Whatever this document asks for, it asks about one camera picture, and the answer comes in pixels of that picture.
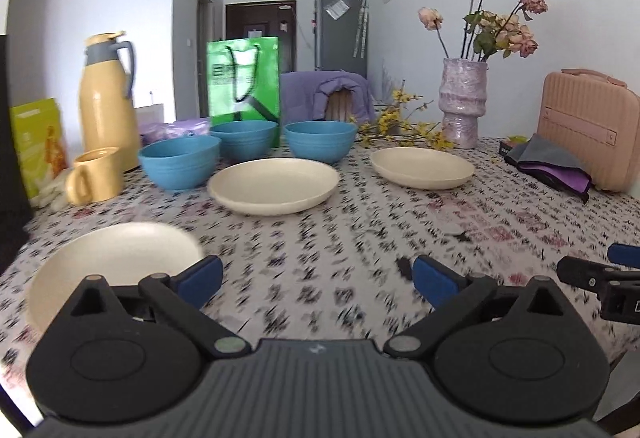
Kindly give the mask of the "large cream plate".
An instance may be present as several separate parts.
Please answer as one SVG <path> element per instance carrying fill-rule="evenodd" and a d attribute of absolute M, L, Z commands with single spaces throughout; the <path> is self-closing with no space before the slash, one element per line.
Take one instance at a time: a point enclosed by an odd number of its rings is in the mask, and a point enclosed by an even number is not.
<path fill-rule="evenodd" d="M 26 293 L 27 320 L 42 334 L 87 275 L 112 286 L 155 272 L 176 275 L 204 257 L 198 239 L 166 223 L 129 222 L 94 230 L 63 245 L 36 272 Z"/>

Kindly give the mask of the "blue bowl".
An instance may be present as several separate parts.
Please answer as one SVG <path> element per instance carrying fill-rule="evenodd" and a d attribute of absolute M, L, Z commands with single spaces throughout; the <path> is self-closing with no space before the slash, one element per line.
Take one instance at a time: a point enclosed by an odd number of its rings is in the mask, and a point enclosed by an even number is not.
<path fill-rule="evenodd" d="M 209 134 L 221 141 L 224 159 L 242 163 L 266 156 L 276 142 L 277 129 L 269 120 L 234 120 L 210 127 Z"/>
<path fill-rule="evenodd" d="M 335 164 L 345 157 L 355 143 L 357 127 L 333 120 L 309 120 L 284 127 L 285 140 L 297 158 Z"/>
<path fill-rule="evenodd" d="M 205 183 L 216 171 L 221 139 L 211 135 L 158 141 L 138 153 L 146 176 L 166 191 L 182 192 Z"/>

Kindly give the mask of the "calligraphy tablecloth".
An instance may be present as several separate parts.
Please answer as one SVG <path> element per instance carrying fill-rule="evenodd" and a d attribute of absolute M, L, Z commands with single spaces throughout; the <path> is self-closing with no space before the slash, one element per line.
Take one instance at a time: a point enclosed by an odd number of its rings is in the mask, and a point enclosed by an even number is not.
<path fill-rule="evenodd" d="M 283 218 L 239 216 L 205 189 L 171 194 L 141 172 L 105 204 L 40 213 L 29 242 L 1 280 L 1 377 L 21 385 L 36 332 L 26 317 L 27 286 L 62 245 L 121 222 L 175 225 L 224 262 L 224 287 L 208 308 L 247 340 L 262 337 L 364 338 L 378 343 L 427 313 L 397 262 L 430 255 L 461 274 L 483 272 L 521 285 L 553 275 L 570 255 L 605 261 L 613 243 L 637 244 L 639 203 L 592 192 L 588 201 L 555 191 L 507 165 L 498 141 L 465 158 L 474 178 L 452 191 L 398 187 L 355 147 L 338 165 L 336 193 L 317 208 Z"/>

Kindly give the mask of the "grey purple cloth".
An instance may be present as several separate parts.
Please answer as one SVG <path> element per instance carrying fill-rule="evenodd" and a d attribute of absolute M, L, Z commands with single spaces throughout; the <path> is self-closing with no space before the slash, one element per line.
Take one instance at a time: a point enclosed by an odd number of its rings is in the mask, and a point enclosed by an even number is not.
<path fill-rule="evenodd" d="M 583 203 L 588 202 L 592 178 L 570 151 L 540 135 L 533 135 L 510 150 L 502 146 L 501 155 L 507 164 L 552 189 L 572 194 Z"/>

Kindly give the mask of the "pink suitcase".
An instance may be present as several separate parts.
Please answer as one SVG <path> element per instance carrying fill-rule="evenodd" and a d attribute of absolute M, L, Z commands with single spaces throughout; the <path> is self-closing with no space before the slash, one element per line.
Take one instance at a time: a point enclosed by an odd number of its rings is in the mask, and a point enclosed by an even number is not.
<path fill-rule="evenodd" d="M 544 78 L 537 133 L 576 156 L 601 190 L 627 192 L 639 176 L 639 97 L 590 69 Z"/>

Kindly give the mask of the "yellow mug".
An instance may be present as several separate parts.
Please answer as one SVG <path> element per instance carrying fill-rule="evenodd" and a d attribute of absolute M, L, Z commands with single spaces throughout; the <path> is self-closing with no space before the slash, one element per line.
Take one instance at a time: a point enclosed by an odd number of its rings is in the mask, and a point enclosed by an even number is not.
<path fill-rule="evenodd" d="M 65 180 L 66 198 L 76 206 L 108 201 L 123 189 L 118 147 L 101 147 L 81 154 Z"/>

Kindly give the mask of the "white rubber gloves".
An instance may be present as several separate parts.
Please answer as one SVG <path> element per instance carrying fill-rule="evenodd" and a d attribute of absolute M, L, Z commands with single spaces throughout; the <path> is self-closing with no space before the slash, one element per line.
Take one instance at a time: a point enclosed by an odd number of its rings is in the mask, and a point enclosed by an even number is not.
<path fill-rule="evenodd" d="M 30 205 L 36 210 L 47 209 L 57 213 L 70 205 L 66 195 L 66 179 L 70 175 L 70 168 L 60 172 L 51 182 L 45 185 L 39 193 L 30 200 Z"/>

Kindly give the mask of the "purple plastic package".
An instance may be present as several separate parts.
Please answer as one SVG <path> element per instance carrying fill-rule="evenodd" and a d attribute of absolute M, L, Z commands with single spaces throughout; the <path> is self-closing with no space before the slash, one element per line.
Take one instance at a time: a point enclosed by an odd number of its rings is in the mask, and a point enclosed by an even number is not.
<path fill-rule="evenodd" d="M 177 120 L 173 123 L 149 123 L 139 128 L 141 144 L 152 143 L 192 135 L 207 135 L 210 129 L 209 118 Z"/>

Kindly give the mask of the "black paper bag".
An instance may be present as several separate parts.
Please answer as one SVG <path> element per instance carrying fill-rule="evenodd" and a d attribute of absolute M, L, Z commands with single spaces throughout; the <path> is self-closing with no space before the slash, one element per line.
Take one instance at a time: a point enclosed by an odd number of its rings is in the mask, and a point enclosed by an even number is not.
<path fill-rule="evenodd" d="M 8 37 L 0 41 L 0 268 L 4 273 L 28 242 L 34 212 L 24 187 L 10 115 Z"/>

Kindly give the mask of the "yellow flower branch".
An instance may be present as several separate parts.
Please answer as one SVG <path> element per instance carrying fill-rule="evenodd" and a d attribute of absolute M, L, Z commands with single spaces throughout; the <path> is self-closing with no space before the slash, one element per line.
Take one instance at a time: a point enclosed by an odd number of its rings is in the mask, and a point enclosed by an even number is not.
<path fill-rule="evenodd" d="M 358 125 L 356 141 L 366 147 L 388 143 L 435 151 L 452 150 L 456 143 L 447 138 L 438 121 L 416 118 L 431 104 L 422 95 L 408 92 L 405 81 L 401 81 L 399 86 L 393 86 L 390 103 L 383 104 L 373 120 Z"/>

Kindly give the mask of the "yellow thermos jug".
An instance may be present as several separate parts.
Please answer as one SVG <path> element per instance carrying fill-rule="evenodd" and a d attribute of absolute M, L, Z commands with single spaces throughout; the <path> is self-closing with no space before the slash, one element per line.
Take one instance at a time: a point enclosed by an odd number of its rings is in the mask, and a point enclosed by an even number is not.
<path fill-rule="evenodd" d="M 104 32 L 86 40 L 79 112 L 85 151 L 116 147 L 127 172 L 139 166 L 141 139 L 132 101 L 136 54 L 124 34 Z"/>

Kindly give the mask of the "pink textured vase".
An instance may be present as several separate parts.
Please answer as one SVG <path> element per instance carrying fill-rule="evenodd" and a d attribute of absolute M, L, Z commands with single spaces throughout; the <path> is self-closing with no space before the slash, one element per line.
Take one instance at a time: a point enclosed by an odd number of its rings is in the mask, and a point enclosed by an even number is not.
<path fill-rule="evenodd" d="M 445 58 L 438 107 L 442 132 L 459 149 L 474 149 L 478 118 L 486 114 L 488 66 L 465 58 Z"/>

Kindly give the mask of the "wooden chair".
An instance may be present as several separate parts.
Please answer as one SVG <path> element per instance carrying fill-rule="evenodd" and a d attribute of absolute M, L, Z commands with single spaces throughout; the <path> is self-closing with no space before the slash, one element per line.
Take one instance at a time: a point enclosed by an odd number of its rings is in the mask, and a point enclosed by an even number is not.
<path fill-rule="evenodd" d="M 324 119 L 349 123 L 352 120 L 352 91 L 341 89 L 331 93 L 326 102 Z"/>

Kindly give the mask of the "yellow-green snack box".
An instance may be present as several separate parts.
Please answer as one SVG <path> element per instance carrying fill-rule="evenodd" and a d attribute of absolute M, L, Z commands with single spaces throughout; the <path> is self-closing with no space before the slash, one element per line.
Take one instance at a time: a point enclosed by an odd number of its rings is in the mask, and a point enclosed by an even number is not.
<path fill-rule="evenodd" d="M 29 198 L 67 168 L 58 104 L 45 98 L 10 108 L 14 145 Z"/>

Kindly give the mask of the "green paper bag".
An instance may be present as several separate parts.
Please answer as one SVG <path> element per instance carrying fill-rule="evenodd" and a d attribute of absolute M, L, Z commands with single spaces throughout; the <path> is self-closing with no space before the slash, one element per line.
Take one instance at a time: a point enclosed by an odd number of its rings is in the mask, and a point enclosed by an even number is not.
<path fill-rule="evenodd" d="M 271 143 L 280 142 L 280 52 L 277 37 L 207 43 L 208 115 L 213 126 L 236 120 L 276 124 Z"/>

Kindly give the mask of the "dried pink roses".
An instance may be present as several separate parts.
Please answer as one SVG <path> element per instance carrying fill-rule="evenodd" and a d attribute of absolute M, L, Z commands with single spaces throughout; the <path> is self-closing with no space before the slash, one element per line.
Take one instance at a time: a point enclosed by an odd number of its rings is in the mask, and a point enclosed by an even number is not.
<path fill-rule="evenodd" d="M 485 8 L 485 0 L 470 0 L 463 17 L 461 60 L 485 63 L 500 53 L 526 58 L 538 49 L 538 42 L 528 23 L 547 13 L 546 0 L 516 0 L 509 13 L 498 14 Z"/>

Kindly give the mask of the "dark brown door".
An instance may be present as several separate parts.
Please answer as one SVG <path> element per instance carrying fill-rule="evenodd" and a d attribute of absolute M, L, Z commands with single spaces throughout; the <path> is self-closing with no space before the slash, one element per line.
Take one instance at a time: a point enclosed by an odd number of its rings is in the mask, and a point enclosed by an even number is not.
<path fill-rule="evenodd" d="M 297 56 L 296 2 L 266 1 L 226 4 L 224 35 L 227 39 L 277 37 L 280 72 L 294 72 Z"/>

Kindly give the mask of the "grey refrigerator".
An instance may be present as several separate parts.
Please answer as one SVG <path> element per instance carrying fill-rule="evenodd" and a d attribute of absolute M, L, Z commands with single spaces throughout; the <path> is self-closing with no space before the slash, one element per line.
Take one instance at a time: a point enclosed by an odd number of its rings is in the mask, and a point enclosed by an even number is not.
<path fill-rule="evenodd" d="M 367 76 L 366 0 L 314 0 L 314 69 Z"/>

